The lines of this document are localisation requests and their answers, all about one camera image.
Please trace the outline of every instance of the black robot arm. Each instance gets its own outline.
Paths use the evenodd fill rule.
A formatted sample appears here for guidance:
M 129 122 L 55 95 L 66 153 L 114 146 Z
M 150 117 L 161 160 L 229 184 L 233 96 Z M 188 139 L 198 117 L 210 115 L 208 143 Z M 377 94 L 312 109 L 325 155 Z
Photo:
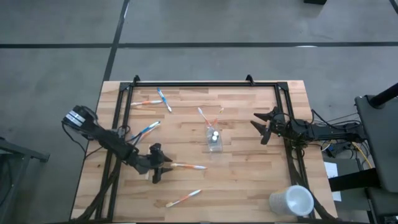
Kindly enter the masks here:
M 285 121 L 285 114 L 281 113 L 278 107 L 275 107 L 270 113 L 255 113 L 254 115 L 263 121 L 270 121 L 268 127 L 251 121 L 263 136 L 261 144 L 268 143 L 271 133 L 290 140 L 296 147 L 305 147 L 312 141 L 342 139 L 349 142 L 363 142 L 366 140 L 364 129 L 360 123 L 352 122 L 332 126 L 312 124 L 302 119 Z
M 62 119 L 62 125 L 72 128 L 88 140 L 97 140 L 101 146 L 111 151 L 125 164 L 133 166 L 140 174 L 145 174 L 149 169 L 157 169 L 164 162 L 171 162 L 171 159 L 160 150 L 159 143 L 150 147 L 150 154 L 139 155 L 135 144 L 124 140 L 124 133 L 102 128 L 98 124 L 97 115 L 86 106 L 75 106 Z M 153 183 L 156 184 L 160 180 L 160 175 L 161 173 L 152 179 Z

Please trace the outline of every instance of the toothbrush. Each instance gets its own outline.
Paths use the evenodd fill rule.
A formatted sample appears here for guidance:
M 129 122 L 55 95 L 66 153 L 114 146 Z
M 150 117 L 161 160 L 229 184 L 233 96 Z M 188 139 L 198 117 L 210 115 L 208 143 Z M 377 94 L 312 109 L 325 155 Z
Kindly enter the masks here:
M 145 134 L 147 131 L 151 131 L 152 129 L 154 129 L 154 128 L 155 128 L 156 126 L 158 126 L 158 125 L 160 125 L 160 121 L 156 121 L 155 123 L 153 123 L 153 124 L 149 125 L 148 127 L 144 128 L 144 129 L 143 129 L 142 131 L 140 131 L 139 133 Z M 137 134 L 136 136 L 135 136 L 135 135 L 132 135 L 129 141 L 135 139 L 135 138 L 138 136 L 138 134 Z
M 211 126 L 209 120 L 207 120 L 207 118 L 206 118 L 205 115 L 203 114 L 203 111 L 202 111 L 200 108 L 198 108 L 198 111 L 199 111 L 199 113 L 203 116 L 203 118 L 205 119 L 207 126 Z
M 131 103 L 131 106 L 158 104 L 158 103 L 161 103 L 161 102 L 163 102 L 163 101 L 162 100 L 143 101 L 143 102 Z
M 172 112 L 172 108 L 171 108 L 171 107 L 169 106 L 169 104 L 167 103 L 167 100 L 166 100 L 166 98 L 164 97 L 164 95 L 163 95 L 163 93 L 162 93 L 162 91 L 160 90 L 159 87 L 157 88 L 157 92 L 159 93 L 160 97 L 162 97 L 163 102 L 166 104 L 167 109 L 168 109 L 169 112 L 171 113 L 171 112 Z
M 222 108 L 222 109 L 220 110 L 219 114 L 222 114 L 223 111 L 224 111 L 224 108 Z M 215 125 L 217 122 L 218 122 L 218 117 L 217 117 L 216 119 L 214 119 L 212 126 Z
M 145 132 L 149 131 L 150 129 L 156 127 L 157 125 L 160 125 L 160 121 L 156 121 L 155 123 L 149 125 L 148 127 L 144 128 L 141 133 L 144 134 Z
M 176 164 L 173 163 L 171 164 L 171 167 L 185 167 L 185 168 L 192 168 L 192 169 L 207 169 L 207 167 L 204 166 L 196 166 L 196 165 L 188 165 L 188 164 Z
M 144 134 L 142 134 L 140 141 L 143 140 L 151 131 L 153 131 L 155 128 L 157 128 L 160 124 L 156 124 L 152 129 L 150 129 L 149 131 L 145 132 Z
M 176 202 L 169 202 L 169 203 L 167 203 L 166 208 L 170 208 L 171 206 L 173 206 L 173 205 L 175 205 L 175 204 L 178 204 L 178 203 L 180 203 L 180 202 L 182 202 L 182 201 L 184 201 L 184 200 L 186 200 L 186 199 L 188 199 L 188 198 L 190 198 L 190 197 L 196 195 L 196 194 L 199 193 L 199 192 L 201 192 L 201 190 L 196 190 L 196 191 L 194 191 L 194 192 L 188 194 L 187 196 L 182 197 L 180 200 L 178 200 L 178 201 L 176 201 Z

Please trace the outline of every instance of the wooden table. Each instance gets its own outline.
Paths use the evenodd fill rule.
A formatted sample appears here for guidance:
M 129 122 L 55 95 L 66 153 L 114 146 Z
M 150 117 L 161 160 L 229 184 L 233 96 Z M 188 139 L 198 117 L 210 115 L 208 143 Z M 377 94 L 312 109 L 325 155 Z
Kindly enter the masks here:
M 288 81 L 288 84 L 295 117 L 310 120 L 303 81 Z M 118 89 L 119 82 L 104 82 L 97 109 L 104 128 L 111 127 Z M 158 184 L 152 184 L 153 171 L 149 175 L 139 175 L 133 167 L 122 165 L 114 222 L 296 220 L 272 213 L 268 203 L 272 192 L 290 186 L 283 140 L 273 134 L 268 145 L 260 145 L 261 137 L 249 122 L 251 119 L 262 122 L 253 113 L 267 113 L 276 105 L 273 88 L 164 87 L 162 91 L 173 113 L 170 114 L 164 104 L 139 106 L 130 111 L 129 125 L 134 134 L 154 121 L 161 121 L 160 127 L 138 145 L 140 153 L 147 154 L 149 145 L 159 142 L 165 155 L 174 162 L 207 166 L 208 169 L 177 168 L 165 173 Z M 153 87 L 134 88 L 133 101 L 159 99 Z M 208 119 L 216 118 L 220 108 L 224 108 L 219 118 L 223 140 L 221 154 L 208 153 L 205 124 L 198 114 L 198 107 Z M 98 147 L 97 142 L 91 142 L 88 152 Z M 102 149 L 85 161 L 73 218 L 78 217 L 98 193 L 105 155 L 106 151 Z M 304 161 L 311 190 L 336 217 L 319 147 L 306 148 Z M 197 189 L 203 191 L 174 207 L 164 207 Z

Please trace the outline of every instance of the white cup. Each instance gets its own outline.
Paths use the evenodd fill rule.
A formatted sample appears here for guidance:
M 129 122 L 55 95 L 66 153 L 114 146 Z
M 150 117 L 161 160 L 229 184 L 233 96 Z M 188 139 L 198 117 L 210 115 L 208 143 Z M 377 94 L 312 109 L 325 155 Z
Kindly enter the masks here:
M 272 193 L 269 205 L 279 215 L 304 216 L 313 210 L 313 198 L 305 187 L 293 185 Z

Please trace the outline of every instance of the concrete floor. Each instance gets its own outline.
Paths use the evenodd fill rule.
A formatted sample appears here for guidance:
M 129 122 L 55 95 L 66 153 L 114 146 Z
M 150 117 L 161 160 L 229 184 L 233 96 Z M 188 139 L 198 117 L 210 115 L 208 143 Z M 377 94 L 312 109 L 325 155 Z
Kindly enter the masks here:
M 123 0 L 0 0 L 0 44 L 111 43 Z M 125 42 L 398 41 L 388 0 L 131 0 Z M 0 49 L 0 136 L 51 153 L 32 162 L 13 223 L 68 220 L 83 154 L 60 121 L 95 108 L 110 49 Z M 397 82 L 398 47 L 119 49 L 110 80 L 305 80 L 326 119 Z

